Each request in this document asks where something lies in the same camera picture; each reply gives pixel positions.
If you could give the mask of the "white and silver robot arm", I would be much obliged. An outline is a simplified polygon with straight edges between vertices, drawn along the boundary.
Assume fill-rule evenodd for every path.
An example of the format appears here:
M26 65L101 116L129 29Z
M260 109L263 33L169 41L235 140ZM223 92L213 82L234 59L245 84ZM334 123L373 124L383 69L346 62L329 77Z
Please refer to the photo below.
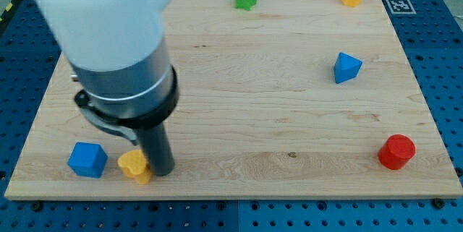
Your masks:
M177 79L162 13L172 0L36 0L91 108L85 118L136 141L130 121L156 110Z

